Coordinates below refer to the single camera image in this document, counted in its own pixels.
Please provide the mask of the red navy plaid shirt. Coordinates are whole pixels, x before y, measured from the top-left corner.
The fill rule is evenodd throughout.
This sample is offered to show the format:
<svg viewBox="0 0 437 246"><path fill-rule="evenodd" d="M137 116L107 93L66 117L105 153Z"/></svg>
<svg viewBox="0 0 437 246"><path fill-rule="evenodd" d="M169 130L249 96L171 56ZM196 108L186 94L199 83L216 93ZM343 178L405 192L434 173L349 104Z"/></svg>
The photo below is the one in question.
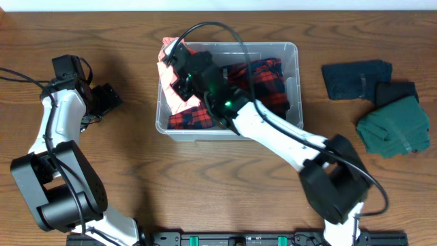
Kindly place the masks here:
<svg viewBox="0 0 437 246"><path fill-rule="evenodd" d="M251 62L254 79L255 97L277 116L286 119L290 103L285 91L285 80L279 58L259 59ZM246 64L232 64L221 67L226 69L228 81L245 91L250 91ZM201 130L215 127L214 120L208 115L206 106L201 103L169 117L167 128L170 130Z"/></svg>

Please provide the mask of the black cloth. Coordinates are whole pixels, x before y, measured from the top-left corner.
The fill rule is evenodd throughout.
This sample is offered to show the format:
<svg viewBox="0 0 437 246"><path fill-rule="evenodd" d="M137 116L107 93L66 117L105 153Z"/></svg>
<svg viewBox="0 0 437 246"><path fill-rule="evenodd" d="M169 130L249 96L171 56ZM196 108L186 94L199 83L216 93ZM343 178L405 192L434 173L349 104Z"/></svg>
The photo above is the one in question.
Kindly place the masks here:
<svg viewBox="0 0 437 246"><path fill-rule="evenodd" d="M408 96L414 96L419 102L414 82L379 83L376 86L375 105L383 107Z"/></svg>

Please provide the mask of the dark navy garment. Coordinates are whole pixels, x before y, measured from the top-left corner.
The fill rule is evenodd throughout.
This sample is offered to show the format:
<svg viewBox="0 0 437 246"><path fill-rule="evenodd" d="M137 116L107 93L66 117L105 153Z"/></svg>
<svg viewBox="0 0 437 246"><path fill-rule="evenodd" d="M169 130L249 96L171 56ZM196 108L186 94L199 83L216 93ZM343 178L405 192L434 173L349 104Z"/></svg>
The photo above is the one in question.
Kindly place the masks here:
<svg viewBox="0 0 437 246"><path fill-rule="evenodd" d="M331 100L363 99L375 102L379 83L391 81L393 65L383 60L356 61L322 66Z"/></svg>

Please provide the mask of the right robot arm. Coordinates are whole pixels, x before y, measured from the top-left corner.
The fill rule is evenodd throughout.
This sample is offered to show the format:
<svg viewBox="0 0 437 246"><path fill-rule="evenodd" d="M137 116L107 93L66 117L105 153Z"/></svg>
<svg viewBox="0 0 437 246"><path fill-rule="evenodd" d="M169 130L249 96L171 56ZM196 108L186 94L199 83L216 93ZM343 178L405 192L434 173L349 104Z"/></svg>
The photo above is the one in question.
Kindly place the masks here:
<svg viewBox="0 0 437 246"><path fill-rule="evenodd" d="M304 131L294 44L172 39L158 55L158 72L174 140L259 142L298 172L325 221L324 240L355 244L371 177L347 139Z"/></svg>

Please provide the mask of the pink garment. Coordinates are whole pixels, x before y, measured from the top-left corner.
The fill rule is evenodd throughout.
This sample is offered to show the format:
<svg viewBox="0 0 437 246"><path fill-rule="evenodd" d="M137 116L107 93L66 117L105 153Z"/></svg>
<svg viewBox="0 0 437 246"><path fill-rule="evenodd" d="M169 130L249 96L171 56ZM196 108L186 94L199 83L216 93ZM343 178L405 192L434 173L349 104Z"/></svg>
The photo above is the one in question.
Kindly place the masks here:
<svg viewBox="0 0 437 246"><path fill-rule="evenodd" d="M174 72L173 67L170 65L166 65L163 59L168 54L170 54L170 51L173 48L173 44L177 39L178 37L163 38L163 47L158 54L157 63L161 87L165 94L165 98L167 100L167 104L169 105L172 115L181 113L193 107L198 107L200 105L200 100L198 99L198 97L191 96L187 101L183 101L175 92L175 90L171 87L177 81L177 75Z"/></svg>

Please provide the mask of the dark green garment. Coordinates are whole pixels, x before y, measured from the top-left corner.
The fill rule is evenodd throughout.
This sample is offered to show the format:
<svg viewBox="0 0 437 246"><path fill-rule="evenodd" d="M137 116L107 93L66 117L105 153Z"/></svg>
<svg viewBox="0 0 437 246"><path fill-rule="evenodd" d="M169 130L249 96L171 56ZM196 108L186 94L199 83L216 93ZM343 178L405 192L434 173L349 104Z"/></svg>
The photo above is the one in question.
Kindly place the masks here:
<svg viewBox="0 0 437 246"><path fill-rule="evenodd" d="M372 111L356 126L366 151L385 159L427 150L429 129L429 118L414 96Z"/></svg>

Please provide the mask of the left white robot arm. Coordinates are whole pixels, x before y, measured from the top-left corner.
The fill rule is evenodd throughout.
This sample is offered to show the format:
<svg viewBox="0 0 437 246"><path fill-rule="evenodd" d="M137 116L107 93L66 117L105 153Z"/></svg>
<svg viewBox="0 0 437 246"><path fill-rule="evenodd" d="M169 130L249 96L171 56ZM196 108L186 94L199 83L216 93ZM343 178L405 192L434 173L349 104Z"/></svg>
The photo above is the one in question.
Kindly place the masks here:
<svg viewBox="0 0 437 246"><path fill-rule="evenodd" d="M25 156L14 159L12 176L36 222L90 236L103 245L145 245L137 222L109 206L104 185L79 148L80 134L121 105L108 84L91 87L86 61L75 55L52 60L55 78L42 86L44 114Z"/></svg>

